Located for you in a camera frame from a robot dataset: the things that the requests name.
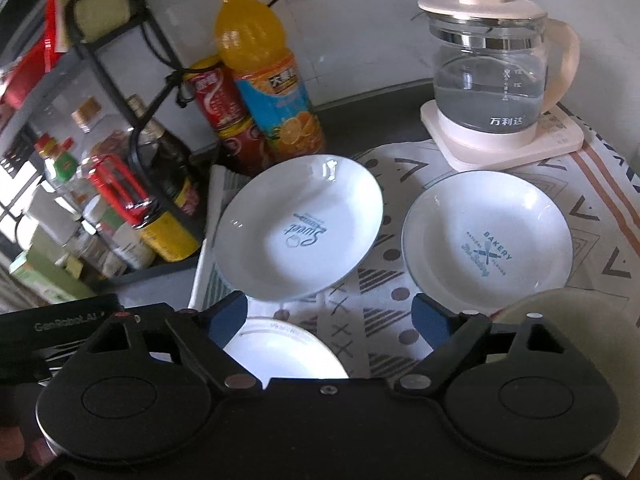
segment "tablecloth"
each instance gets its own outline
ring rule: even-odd
[[[640,325],[640,178],[581,118],[585,133],[575,153],[508,170],[534,184],[569,225],[574,264],[567,286],[599,290],[609,306]],[[404,217],[423,190],[455,173],[433,140],[379,146],[354,157],[377,179],[385,204],[370,253],[343,280],[314,296],[287,303],[249,301],[249,316],[292,322],[319,337],[350,377],[393,379],[430,351],[414,330],[411,303],[420,292],[401,254]],[[223,208],[247,182],[227,172]],[[230,290],[211,273],[204,305]]]

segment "window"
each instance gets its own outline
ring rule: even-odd
[[[28,247],[37,227],[24,215],[24,208],[44,181],[43,175],[44,165],[33,151],[31,135],[16,137],[0,160],[0,251],[11,260]]]

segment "kettle handle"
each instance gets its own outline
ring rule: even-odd
[[[564,97],[574,80],[580,61],[580,38],[567,23],[547,18],[545,34],[551,41],[559,44],[564,52],[560,72],[546,85],[541,114]]]

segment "orange juice bottle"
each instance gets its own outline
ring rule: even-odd
[[[276,160],[323,150],[318,117],[273,11],[257,0],[222,0],[214,36]]]

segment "white plate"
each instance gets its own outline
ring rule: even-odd
[[[501,323],[522,323],[529,312],[551,321],[589,359],[618,399],[620,421],[601,457],[625,477],[640,454],[640,333],[596,290],[563,288],[537,294],[503,310]]]
[[[268,317],[248,318],[225,352],[258,377],[347,379],[338,358],[306,330]]]
[[[288,160],[240,190],[220,219],[213,252],[233,289],[263,301],[315,294],[366,256],[382,222],[382,193],[357,162]]]
[[[507,173],[468,171],[441,180],[412,205],[402,254],[416,285],[454,311],[492,313],[563,287],[571,233],[537,187]]]

